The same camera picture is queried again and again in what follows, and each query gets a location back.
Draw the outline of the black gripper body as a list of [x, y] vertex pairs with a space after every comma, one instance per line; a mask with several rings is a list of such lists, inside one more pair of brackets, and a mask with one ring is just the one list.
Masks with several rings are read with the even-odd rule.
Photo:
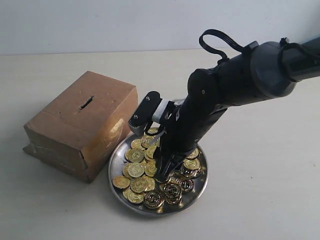
[[157, 160], [182, 160], [228, 109], [207, 96], [187, 96], [182, 105], [157, 98], [156, 122], [163, 128]]

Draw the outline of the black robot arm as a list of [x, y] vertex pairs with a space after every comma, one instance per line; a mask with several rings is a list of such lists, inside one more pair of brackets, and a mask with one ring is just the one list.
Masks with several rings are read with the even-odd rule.
[[214, 68], [196, 69], [155, 151], [155, 178], [165, 182], [228, 108], [285, 97], [319, 74], [318, 37], [301, 44], [268, 41]]

